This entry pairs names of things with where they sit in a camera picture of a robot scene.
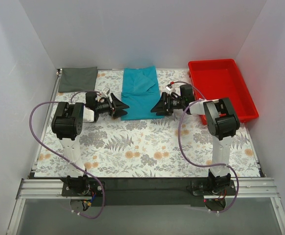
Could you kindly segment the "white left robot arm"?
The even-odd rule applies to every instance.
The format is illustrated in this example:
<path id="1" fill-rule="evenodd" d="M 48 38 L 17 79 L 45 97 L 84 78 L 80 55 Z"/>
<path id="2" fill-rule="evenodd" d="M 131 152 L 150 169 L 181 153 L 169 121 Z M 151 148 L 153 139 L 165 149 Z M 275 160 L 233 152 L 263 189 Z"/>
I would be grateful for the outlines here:
<path id="1" fill-rule="evenodd" d="M 109 89 L 86 92 L 84 103 L 58 103 L 51 130 L 59 139 L 64 157 L 70 164 L 68 175 L 64 178 L 68 189 L 80 196 L 87 195 L 92 190 L 80 151 L 79 135 L 83 124 L 97 122 L 99 115 L 105 113 L 112 118 L 122 117 L 127 114 L 128 108 L 129 106 L 117 99 Z"/>

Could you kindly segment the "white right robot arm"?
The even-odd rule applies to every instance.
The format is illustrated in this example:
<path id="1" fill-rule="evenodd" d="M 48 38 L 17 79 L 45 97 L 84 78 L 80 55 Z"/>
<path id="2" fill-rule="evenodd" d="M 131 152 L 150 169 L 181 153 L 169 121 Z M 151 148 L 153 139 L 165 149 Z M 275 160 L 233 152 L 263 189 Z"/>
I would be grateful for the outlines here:
<path id="1" fill-rule="evenodd" d="M 230 148 L 237 130 L 240 128 L 238 116 L 229 98 L 214 100 L 195 99 L 197 91 L 193 85 L 181 82 L 177 94 L 171 82 L 166 86 L 159 101 L 151 109 L 158 116 L 170 116 L 174 110 L 183 110 L 182 115 L 204 115 L 207 127 L 213 138 L 212 163 L 206 164 L 208 176 L 199 179 L 190 188 L 193 191 L 208 191 L 217 195 L 225 192 L 231 185 L 231 176 L 235 170 L 229 165 Z"/>

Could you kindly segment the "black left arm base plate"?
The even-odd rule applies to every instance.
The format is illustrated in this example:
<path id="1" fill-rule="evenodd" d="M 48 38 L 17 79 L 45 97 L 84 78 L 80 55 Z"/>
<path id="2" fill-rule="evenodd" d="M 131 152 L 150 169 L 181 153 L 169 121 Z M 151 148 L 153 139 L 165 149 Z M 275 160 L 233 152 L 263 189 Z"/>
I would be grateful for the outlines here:
<path id="1" fill-rule="evenodd" d="M 102 197 L 102 189 L 105 188 L 105 182 L 100 184 L 93 178 L 61 178 L 63 182 L 62 196 L 96 196 Z"/>

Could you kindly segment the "teal t shirt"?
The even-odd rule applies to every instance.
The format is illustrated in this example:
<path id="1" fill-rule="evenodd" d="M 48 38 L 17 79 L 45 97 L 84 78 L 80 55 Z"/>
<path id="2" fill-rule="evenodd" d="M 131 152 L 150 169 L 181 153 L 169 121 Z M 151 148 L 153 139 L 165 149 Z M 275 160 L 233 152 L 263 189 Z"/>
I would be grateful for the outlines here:
<path id="1" fill-rule="evenodd" d="M 121 101 L 129 106 L 122 121 L 159 119 L 151 109 L 160 100 L 160 90 L 156 68 L 129 69 L 123 71 Z"/>

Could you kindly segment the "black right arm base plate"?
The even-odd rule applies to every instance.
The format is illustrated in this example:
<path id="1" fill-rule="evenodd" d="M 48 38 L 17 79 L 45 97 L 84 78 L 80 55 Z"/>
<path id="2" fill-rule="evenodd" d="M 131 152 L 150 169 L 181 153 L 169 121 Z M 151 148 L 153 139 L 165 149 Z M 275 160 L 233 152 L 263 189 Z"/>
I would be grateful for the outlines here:
<path id="1" fill-rule="evenodd" d="M 236 194 L 236 186 L 233 180 L 228 185 L 214 187 L 206 178 L 195 178 L 186 186 L 186 190 L 194 196 L 211 196 L 215 199 L 224 199 L 226 196 Z"/>

